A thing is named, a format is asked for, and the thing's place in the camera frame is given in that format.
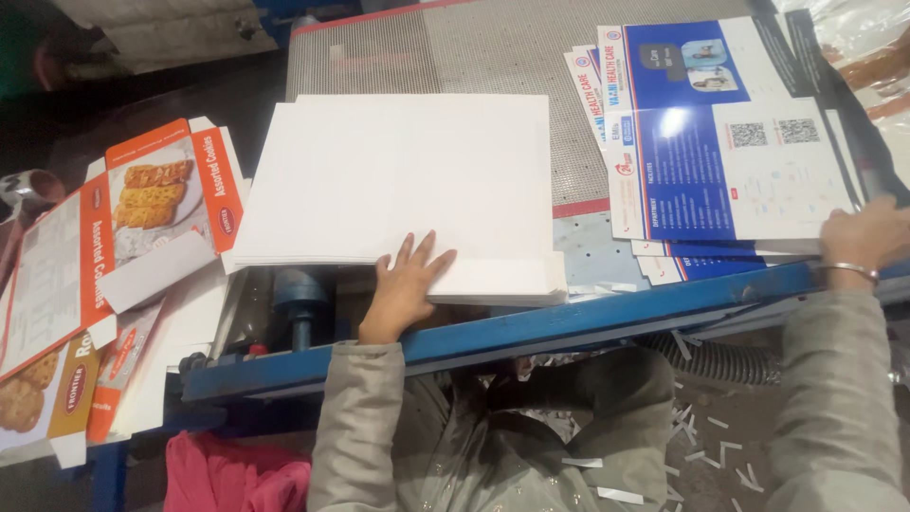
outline gray jacket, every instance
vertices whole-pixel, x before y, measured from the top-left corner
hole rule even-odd
[[[885,319],[867,293],[819,293],[791,316],[784,335],[786,404],[771,451],[779,486],[767,510],[910,511],[900,492],[889,362]],[[603,469],[579,469],[560,463],[569,454],[549,427],[524,416],[528,421],[484,416],[480,409],[456,396],[450,412],[431,377],[406,383],[398,343],[336,345],[308,510],[660,508],[666,479],[659,444],[666,443],[661,435],[669,417],[658,435],[646,432],[660,411],[604,425],[625,434],[602,436],[612,443]],[[636,492],[646,503],[599,498],[596,486]]]

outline white paper stack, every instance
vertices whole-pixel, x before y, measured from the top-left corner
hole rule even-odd
[[[372,263],[408,232],[458,258],[435,302],[565,300],[552,250],[545,96],[301,96],[278,104],[239,265]]]

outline blue metal frame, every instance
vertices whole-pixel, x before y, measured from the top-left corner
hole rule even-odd
[[[910,261],[883,271],[884,278],[910,275]],[[427,364],[469,355],[490,353],[488,360],[501,357],[494,352],[548,340],[612,331],[640,325],[642,333],[666,327],[648,324],[699,312],[729,309],[748,304],[770,303],[816,291],[813,272],[806,263],[781,265],[761,271],[682,282],[603,299],[566,304],[470,323],[449,325],[405,336],[408,366]],[[600,342],[617,336],[605,333]],[[591,345],[590,336],[575,345]],[[198,369],[187,375],[185,402],[228,400],[325,380],[331,347],[322,346],[237,364]]]

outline hand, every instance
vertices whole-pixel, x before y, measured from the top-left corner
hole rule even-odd
[[[376,293],[360,324],[358,344],[395,343],[405,329],[433,313],[433,305],[427,302],[427,289],[456,255],[455,250],[446,251],[428,265],[435,241],[436,231],[430,231],[411,254],[414,233],[408,233],[394,268],[389,270],[390,254],[376,261]]]
[[[908,254],[910,210],[897,210],[894,196],[870,201],[859,213],[835,210],[822,227],[822,258],[826,263],[852,263],[878,270]],[[829,288],[872,289],[856,271],[831,269]]]

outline floor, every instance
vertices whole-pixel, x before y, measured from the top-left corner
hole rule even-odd
[[[775,330],[746,333],[725,340],[729,343],[748,345],[773,345],[779,339]],[[735,386],[701,380],[685,374],[677,377],[682,385],[677,389],[677,404],[681,410],[692,405],[695,415],[696,445],[693,446],[680,432],[667,446],[667,466],[678,469],[679,476],[668,475],[669,485],[684,499],[681,511],[735,512],[732,498],[743,512],[763,510],[769,491],[752,490],[740,482],[735,469],[747,474],[746,464],[751,464],[759,486],[772,486],[768,461],[768,442],[774,431],[774,419],[781,408],[779,387]],[[910,391],[895,388],[895,402],[901,417],[901,443],[903,452],[910,453]],[[724,429],[709,423],[708,416],[728,424]],[[720,443],[742,445],[742,450],[726,450],[726,467],[717,469],[701,459],[686,462],[687,455],[704,450],[713,461],[720,461]],[[126,509],[137,512],[161,510],[161,500],[167,488],[163,458],[164,440],[152,440],[134,450],[138,459],[128,469],[126,480]],[[278,444],[292,449],[312,446],[312,433],[279,435],[249,441],[250,443]],[[40,459],[16,466],[0,468],[0,496],[9,510],[90,510],[90,485],[88,477],[75,482],[63,481],[55,471],[55,461]],[[910,478],[905,472],[905,494],[910,490]],[[678,502],[670,501],[664,508],[677,512]]]

